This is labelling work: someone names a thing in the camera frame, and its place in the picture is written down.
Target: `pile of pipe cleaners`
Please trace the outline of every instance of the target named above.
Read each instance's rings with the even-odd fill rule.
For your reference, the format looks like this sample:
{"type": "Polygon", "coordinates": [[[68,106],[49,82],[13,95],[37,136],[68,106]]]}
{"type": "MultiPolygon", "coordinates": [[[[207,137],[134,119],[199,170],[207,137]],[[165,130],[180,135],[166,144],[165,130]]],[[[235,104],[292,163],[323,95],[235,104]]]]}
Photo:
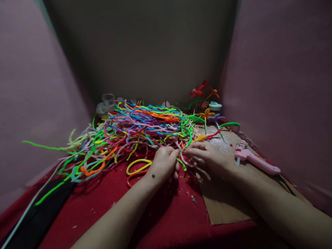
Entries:
{"type": "MultiPolygon", "coordinates": [[[[196,124],[206,124],[197,114],[186,115],[177,107],[138,106],[126,100],[118,103],[115,111],[108,112],[109,118],[102,119],[97,127],[89,125],[76,139],[72,139],[75,130],[69,137],[68,147],[54,148],[23,141],[34,146],[64,151],[69,156],[61,158],[51,178],[57,173],[66,178],[54,189],[44,195],[39,205],[50,193],[66,181],[84,182],[94,178],[101,172],[114,169],[123,161],[132,157],[144,158],[154,155],[154,150],[162,146],[180,149],[177,159],[186,171],[186,166],[193,167],[183,157],[183,151],[198,136],[196,124]]],[[[224,123],[220,127],[239,125],[224,123]]]]}

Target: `pipe cleaner flower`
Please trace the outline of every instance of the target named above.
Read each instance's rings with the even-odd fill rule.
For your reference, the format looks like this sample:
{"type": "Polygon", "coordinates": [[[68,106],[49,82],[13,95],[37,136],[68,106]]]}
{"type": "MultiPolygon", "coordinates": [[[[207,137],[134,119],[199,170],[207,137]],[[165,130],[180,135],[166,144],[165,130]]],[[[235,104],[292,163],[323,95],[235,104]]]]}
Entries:
{"type": "Polygon", "coordinates": [[[193,99],[195,97],[195,95],[198,95],[198,96],[201,96],[203,93],[202,93],[202,89],[204,89],[208,84],[208,81],[205,80],[202,82],[202,85],[199,86],[199,87],[195,87],[192,92],[190,93],[191,95],[191,98],[193,99]]]}
{"type": "Polygon", "coordinates": [[[215,123],[217,126],[219,126],[218,125],[218,123],[219,123],[219,120],[221,120],[221,119],[224,119],[225,117],[223,117],[223,116],[220,116],[220,114],[219,113],[217,113],[214,117],[208,117],[207,118],[207,121],[209,122],[209,123],[215,123]]]}
{"type": "Polygon", "coordinates": [[[205,100],[207,100],[209,97],[211,97],[212,95],[215,95],[217,98],[219,98],[219,95],[217,94],[217,90],[216,89],[212,89],[212,92],[211,92],[211,94],[205,99],[205,100]]]}
{"type": "Polygon", "coordinates": [[[210,108],[207,108],[204,113],[199,113],[198,114],[198,116],[201,116],[202,118],[204,117],[205,122],[206,122],[206,119],[208,117],[211,117],[213,115],[215,115],[215,113],[214,112],[210,112],[210,108]]]}

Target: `small white cap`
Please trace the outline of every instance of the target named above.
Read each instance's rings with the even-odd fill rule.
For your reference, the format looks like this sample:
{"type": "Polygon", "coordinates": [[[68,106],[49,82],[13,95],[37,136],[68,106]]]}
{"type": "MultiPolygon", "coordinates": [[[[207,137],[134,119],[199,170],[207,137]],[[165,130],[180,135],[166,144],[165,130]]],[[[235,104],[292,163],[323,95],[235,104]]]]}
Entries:
{"type": "Polygon", "coordinates": [[[217,102],[215,101],[212,101],[210,104],[209,104],[209,108],[211,111],[220,111],[222,105],[221,104],[218,104],[217,102]]]}

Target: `hand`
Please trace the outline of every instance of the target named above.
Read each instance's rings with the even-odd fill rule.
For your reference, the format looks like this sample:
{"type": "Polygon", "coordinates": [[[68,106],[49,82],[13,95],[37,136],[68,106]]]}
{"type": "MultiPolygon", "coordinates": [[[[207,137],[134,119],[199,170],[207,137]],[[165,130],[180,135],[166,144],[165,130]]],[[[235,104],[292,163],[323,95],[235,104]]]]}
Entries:
{"type": "MultiPolygon", "coordinates": [[[[195,142],[189,145],[185,154],[190,157],[195,156],[203,159],[212,171],[226,181],[229,181],[230,176],[239,168],[235,164],[234,156],[224,153],[208,141],[195,142]]],[[[193,162],[194,166],[197,166],[197,162],[195,160],[193,162]]]]}
{"type": "Polygon", "coordinates": [[[152,165],[144,177],[154,178],[160,184],[164,183],[172,173],[173,177],[178,179],[178,171],[180,169],[179,162],[176,160],[178,155],[179,150],[175,150],[170,146],[159,148],[152,165]]]}

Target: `left hand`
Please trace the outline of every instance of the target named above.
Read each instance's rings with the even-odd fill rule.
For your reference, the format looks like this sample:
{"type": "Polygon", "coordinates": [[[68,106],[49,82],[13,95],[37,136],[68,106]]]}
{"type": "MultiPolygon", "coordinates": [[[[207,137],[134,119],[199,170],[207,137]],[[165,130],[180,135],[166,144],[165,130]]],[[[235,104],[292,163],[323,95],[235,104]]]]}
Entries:
{"type": "Polygon", "coordinates": [[[180,169],[179,162],[176,160],[178,155],[179,150],[170,146],[159,148],[145,177],[154,178],[160,184],[164,183],[172,173],[173,177],[178,179],[180,169]]]}

